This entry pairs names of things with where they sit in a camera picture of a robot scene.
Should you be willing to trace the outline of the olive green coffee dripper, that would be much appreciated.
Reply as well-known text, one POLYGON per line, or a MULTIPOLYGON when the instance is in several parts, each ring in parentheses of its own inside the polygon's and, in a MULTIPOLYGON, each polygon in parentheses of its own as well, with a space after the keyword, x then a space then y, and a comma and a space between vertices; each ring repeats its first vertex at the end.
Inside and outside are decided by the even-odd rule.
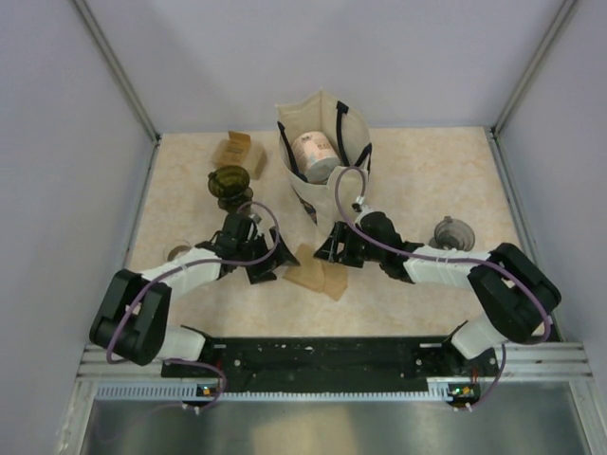
POLYGON ((248 171, 236 165, 220 167, 208 175, 208 190, 217 199, 220 209, 236 212, 252 200, 248 171))

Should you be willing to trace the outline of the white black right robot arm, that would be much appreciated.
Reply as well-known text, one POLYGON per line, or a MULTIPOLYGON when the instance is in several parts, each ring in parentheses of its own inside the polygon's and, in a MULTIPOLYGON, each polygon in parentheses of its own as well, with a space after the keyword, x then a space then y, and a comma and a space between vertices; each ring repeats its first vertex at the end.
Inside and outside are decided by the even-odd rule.
POLYGON ((471 252, 407 242, 376 210, 360 213, 353 222, 337 222, 313 256, 356 268, 373 262, 394 280, 472 292, 483 312, 456 328, 442 353, 445 368, 456 375, 467 373, 480 354, 498 344, 548 340, 550 314, 561 303, 555 284, 517 246, 501 243, 471 252))

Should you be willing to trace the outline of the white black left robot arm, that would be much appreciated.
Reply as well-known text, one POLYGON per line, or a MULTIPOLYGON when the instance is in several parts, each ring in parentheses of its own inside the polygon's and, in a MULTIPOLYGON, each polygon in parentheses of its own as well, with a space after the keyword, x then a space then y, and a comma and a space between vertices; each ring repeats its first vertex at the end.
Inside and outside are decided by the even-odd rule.
POLYGON ((276 279, 280 266, 300 262, 269 229, 270 246, 250 215, 232 213, 209 241, 158 267, 142 272, 123 268, 110 281, 89 330, 92 344, 106 351, 106 361, 130 361, 145 366, 154 360, 179 359, 194 375, 214 367, 215 354, 205 347, 207 337, 195 329, 171 327, 170 305, 196 288, 217 282, 238 267, 251 284, 276 279))

